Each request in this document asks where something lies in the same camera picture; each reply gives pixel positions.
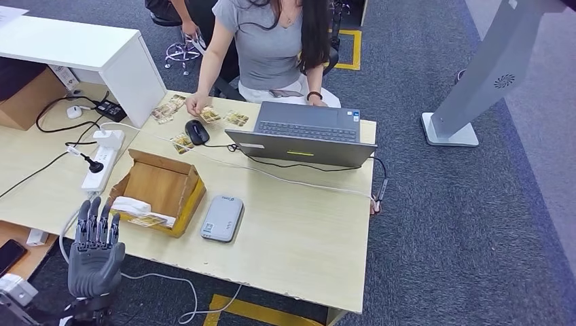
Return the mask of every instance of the gray robotic hand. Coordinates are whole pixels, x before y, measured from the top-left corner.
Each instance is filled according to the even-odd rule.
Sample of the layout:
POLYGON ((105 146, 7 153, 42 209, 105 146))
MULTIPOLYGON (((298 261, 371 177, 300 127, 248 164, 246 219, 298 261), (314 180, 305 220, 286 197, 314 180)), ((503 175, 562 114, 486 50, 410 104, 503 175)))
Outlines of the gray robotic hand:
POLYGON ((108 232, 110 206, 98 220, 101 199, 85 201, 80 208, 75 241, 70 248, 68 290, 75 297, 94 298, 111 293, 120 283, 120 265, 126 247, 118 242, 120 216, 113 216, 108 232))

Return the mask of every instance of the power bank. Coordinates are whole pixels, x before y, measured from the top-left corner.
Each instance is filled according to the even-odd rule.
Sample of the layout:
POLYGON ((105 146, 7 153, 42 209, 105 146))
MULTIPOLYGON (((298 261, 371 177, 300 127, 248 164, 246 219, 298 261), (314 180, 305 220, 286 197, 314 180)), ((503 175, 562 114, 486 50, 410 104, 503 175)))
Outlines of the power bank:
POLYGON ((221 242, 232 241, 243 211, 242 200, 229 196, 216 196, 210 203, 200 235, 221 242))

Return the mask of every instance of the smartphone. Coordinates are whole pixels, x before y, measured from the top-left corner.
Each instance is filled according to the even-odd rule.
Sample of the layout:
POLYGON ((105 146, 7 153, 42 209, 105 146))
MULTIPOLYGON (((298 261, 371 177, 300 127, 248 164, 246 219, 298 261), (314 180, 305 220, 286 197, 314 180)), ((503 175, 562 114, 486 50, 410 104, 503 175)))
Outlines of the smartphone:
POLYGON ((26 254, 27 250, 15 240, 8 240, 0 247, 0 277, 26 254))
POLYGON ((270 93, 273 97, 303 97, 304 95, 300 94, 299 92, 293 90, 270 90, 270 93))

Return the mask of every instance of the desk surface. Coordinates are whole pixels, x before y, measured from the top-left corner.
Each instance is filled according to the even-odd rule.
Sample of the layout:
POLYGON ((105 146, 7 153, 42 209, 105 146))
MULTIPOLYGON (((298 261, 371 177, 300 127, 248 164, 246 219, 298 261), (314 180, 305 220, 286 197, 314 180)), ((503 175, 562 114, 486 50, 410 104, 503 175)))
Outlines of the desk surface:
MULTIPOLYGON (((81 84, 79 89, 92 99, 100 100, 106 87, 95 84, 81 84)), ((90 105, 86 100, 62 101, 49 110, 41 119, 47 129, 72 126, 84 121, 95 121, 99 114, 84 111, 81 117, 70 120, 66 109, 72 105, 90 105)), ((100 123, 109 122, 103 118, 100 123)), ((76 141, 87 126, 45 134, 35 126, 21 131, 0 126, 0 194, 12 185, 34 173, 66 152, 67 141, 76 141)), ((125 150, 136 135, 135 130, 120 128, 126 133, 122 150, 125 150)), ((92 138, 96 128, 85 135, 85 141, 92 138)), ((79 146, 85 154, 94 154, 97 145, 79 146)), ((24 225, 29 228, 59 234, 68 217, 86 199, 80 185, 86 176, 87 163, 81 158, 65 155, 49 168, 24 182, 4 197, 0 198, 0 219, 24 225)))
POLYGON ((139 35, 136 29, 21 16, 0 28, 0 56, 98 71, 139 35))
MULTIPOLYGON (((176 93, 169 92, 164 101, 173 94, 176 93)), ((232 109, 248 115, 250 120, 241 128, 243 130, 253 128, 259 111, 258 105, 219 98, 213 99, 213 106, 222 115, 232 109)), ((52 110, 45 124, 50 127, 69 124, 69 120, 61 116, 65 114, 63 109, 52 110)), ((170 143, 146 134, 171 138, 183 132, 189 118, 182 108, 167 124, 158 125, 150 119, 132 143, 129 143, 130 137, 124 141, 124 146, 129 144, 130 148, 194 164, 207 189, 186 233, 179 239, 122 222, 120 240, 126 243, 127 253, 300 300, 361 312, 368 198, 285 183, 251 170, 216 163, 200 154, 255 167, 284 179, 365 194, 371 191, 373 162, 368 160, 359 170, 338 173, 320 173, 304 167, 281 169, 262 166, 241 153, 230 153, 226 148, 197 147, 179 155, 170 143), (245 203, 244 217, 230 244, 205 240, 199 235, 211 199, 220 194, 237 196, 245 203)), ((208 125, 210 144, 231 143, 223 133, 224 128, 238 127, 226 122, 208 125)), ((17 132, 0 128, 0 139, 8 139, 0 144, 1 156, 17 158, 0 162, 0 184, 13 184, 43 166, 63 151, 61 143, 78 137, 81 131, 74 135, 46 136, 35 129, 17 132), (23 151, 26 148, 36 150, 23 151)), ((361 140, 374 143, 375 135, 376 123, 362 121, 361 140)), ((89 152, 88 148, 83 147, 85 153, 89 152)), ((124 151, 112 172, 105 195, 131 166, 132 158, 124 151)), ((63 157, 61 162, 0 199, 0 218, 59 233, 63 223, 84 199, 79 186, 85 172, 81 160, 63 157)), ((74 230, 70 230, 67 236, 73 237, 73 233, 74 230)))
MULTIPOLYGON (((173 94, 176 93, 169 92, 164 100, 173 94)), ((213 106, 222 116, 229 110, 248 115, 250 120, 242 130, 253 129, 259 111, 259 105, 220 98, 213 99, 213 106)), ((124 223, 120 240, 126 243, 127 252, 281 295, 361 312, 368 198, 285 183, 258 172, 214 162, 199 153, 258 168, 284 179, 365 194, 369 194, 372 187, 372 161, 368 160, 359 170, 339 173, 320 173, 304 167, 281 169, 252 162, 226 148, 196 147, 198 153, 179 155, 170 143, 146 134, 171 138, 183 132, 189 118, 182 108, 167 124, 158 125, 153 119, 148 120, 130 148, 194 164, 206 184, 206 195, 186 233, 179 239, 124 223), (237 236, 230 244, 205 240, 199 235, 211 200, 222 194, 236 196, 245 204, 237 236)), ((224 121, 207 125, 210 145, 232 142, 223 132, 224 128, 239 127, 224 121)), ((374 143, 375 134, 376 123, 362 121, 361 140, 374 143)), ((106 194, 131 166, 132 158, 126 152, 116 164, 106 194)))

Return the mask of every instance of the black wristband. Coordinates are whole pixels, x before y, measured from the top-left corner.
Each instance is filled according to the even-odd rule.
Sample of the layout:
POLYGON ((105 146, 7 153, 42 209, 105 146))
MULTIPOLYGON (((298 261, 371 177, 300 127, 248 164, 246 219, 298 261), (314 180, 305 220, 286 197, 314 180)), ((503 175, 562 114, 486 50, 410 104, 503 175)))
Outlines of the black wristband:
POLYGON ((318 92, 309 92, 308 95, 306 95, 306 100, 307 100, 307 101, 310 100, 310 95, 318 95, 318 97, 320 98, 320 101, 324 99, 324 98, 322 97, 322 94, 320 94, 320 93, 318 93, 318 92))

